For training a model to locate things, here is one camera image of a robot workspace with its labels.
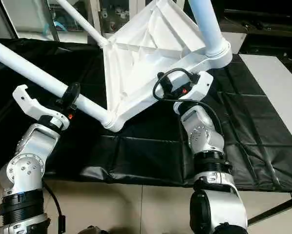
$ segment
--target table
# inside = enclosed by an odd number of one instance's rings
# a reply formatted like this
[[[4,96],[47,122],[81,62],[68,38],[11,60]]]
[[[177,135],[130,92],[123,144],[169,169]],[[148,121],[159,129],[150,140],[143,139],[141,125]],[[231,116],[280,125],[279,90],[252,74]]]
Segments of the table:
[[[98,47],[38,40],[2,40],[12,50],[105,106],[104,63]],[[204,102],[218,114],[225,153],[239,190],[292,192],[292,75],[277,58],[234,56],[231,64],[209,71],[214,82]],[[17,85],[43,105],[47,91],[0,64],[0,168],[33,120],[12,99]],[[47,161],[53,179],[191,187],[192,155],[187,135],[171,103],[156,103],[111,133],[82,112],[62,134]],[[292,207],[292,200],[255,221]]]

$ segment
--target white metal tube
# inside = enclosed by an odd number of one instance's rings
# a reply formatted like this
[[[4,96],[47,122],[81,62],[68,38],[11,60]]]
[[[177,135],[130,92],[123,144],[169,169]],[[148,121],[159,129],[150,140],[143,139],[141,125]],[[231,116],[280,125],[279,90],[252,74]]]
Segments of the white metal tube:
[[[0,62],[60,98],[68,87],[2,44],[0,44]],[[75,104],[80,110],[100,121],[102,125],[112,121],[112,114],[109,111],[83,95],[78,97]]]
[[[92,38],[95,39],[101,48],[108,44],[108,40],[100,35],[99,32],[97,32],[97,30],[86,19],[84,19],[83,16],[70,3],[66,0],[57,0],[57,2],[82,26],[85,31],[92,36]]]
[[[199,30],[204,37],[207,47],[207,56],[216,56],[221,53],[223,36],[216,19],[211,0],[188,0]]]

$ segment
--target black tarp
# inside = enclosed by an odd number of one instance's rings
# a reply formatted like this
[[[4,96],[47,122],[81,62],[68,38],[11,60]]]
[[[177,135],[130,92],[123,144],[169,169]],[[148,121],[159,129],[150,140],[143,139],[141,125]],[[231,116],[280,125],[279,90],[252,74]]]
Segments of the black tarp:
[[[82,94],[106,107],[98,47],[28,39],[1,42],[64,83],[80,82]],[[238,189],[292,191],[292,136],[245,64],[234,56],[226,69],[209,72],[214,82],[203,101],[222,122],[226,157],[234,166]],[[41,104],[55,98],[0,64],[0,168],[34,122],[12,99],[13,90],[24,83]],[[154,104],[119,133],[78,111],[47,162],[46,177],[189,187],[192,161],[172,103]]]

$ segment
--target white frame structure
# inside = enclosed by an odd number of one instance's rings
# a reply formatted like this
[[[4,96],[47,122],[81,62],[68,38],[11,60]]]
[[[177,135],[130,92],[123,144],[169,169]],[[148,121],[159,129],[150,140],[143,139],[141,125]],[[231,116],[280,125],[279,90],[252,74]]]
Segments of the white frame structure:
[[[102,48],[110,45],[110,42],[97,32],[97,30],[95,30],[95,28],[92,27],[66,0],[57,0],[57,2],[96,40]],[[198,22],[202,39],[206,45],[203,50],[203,60],[199,61],[199,64],[192,67],[192,71],[200,72],[206,71],[210,68],[226,66],[230,63],[232,58],[230,43],[222,37],[211,1],[190,0],[189,3],[196,21]],[[61,97],[67,89],[67,85],[2,44],[0,44],[0,62],[58,97]],[[177,65],[182,67],[186,65],[186,62],[187,59],[183,59]],[[181,77],[171,79],[172,83],[177,85],[180,85],[183,80],[184,79],[181,79]],[[143,101],[134,103],[135,106],[133,106],[133,111],[121,115],[104,109],[83,95],[78,97],[76,105],[80,110],[97,119],[105,128],[117,132],[122,129],[124,123],[128,119],[156,102],[156,99],[152,96],[147,98],[151,98],[152,100],[149,104],[145,105]]]

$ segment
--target tiled floor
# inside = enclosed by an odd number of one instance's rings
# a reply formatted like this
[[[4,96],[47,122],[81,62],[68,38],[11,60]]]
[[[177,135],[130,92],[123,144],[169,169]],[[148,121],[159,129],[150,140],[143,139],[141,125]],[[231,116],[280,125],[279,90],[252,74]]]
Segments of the tiled floor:
[[[66,233],[97,225],[112,234],[190,234],[192,189],[48,181],[67,216]],[[45,192],[49,234],[57,233],[57,210]],[[289,194],[241,192],[249,217],[290,199]],[[292,234],[292,209],[249,227],[250,234]]]

